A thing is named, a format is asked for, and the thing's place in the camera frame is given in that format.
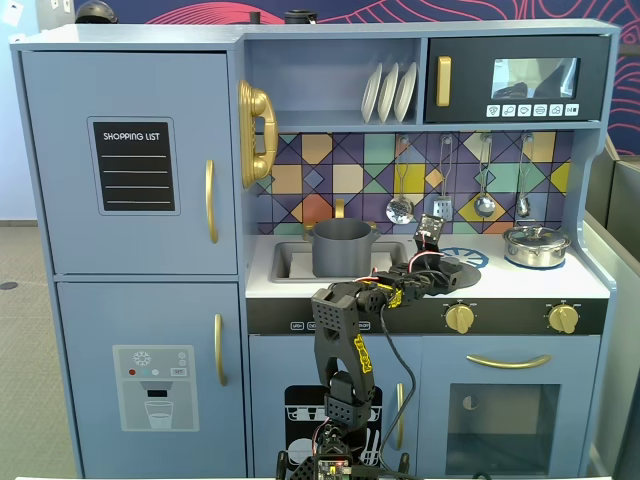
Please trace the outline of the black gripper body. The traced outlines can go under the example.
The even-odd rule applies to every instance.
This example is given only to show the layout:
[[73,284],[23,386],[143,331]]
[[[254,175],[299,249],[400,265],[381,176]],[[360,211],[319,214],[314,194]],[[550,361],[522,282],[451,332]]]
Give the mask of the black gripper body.
[[392,282],[396,303],[409,303],[425,295],[437,296],[448,292],[448,277],[438,270],[421,269],[409,272],[408,266],[401,264],[393,266],[392,273],[396,275]]

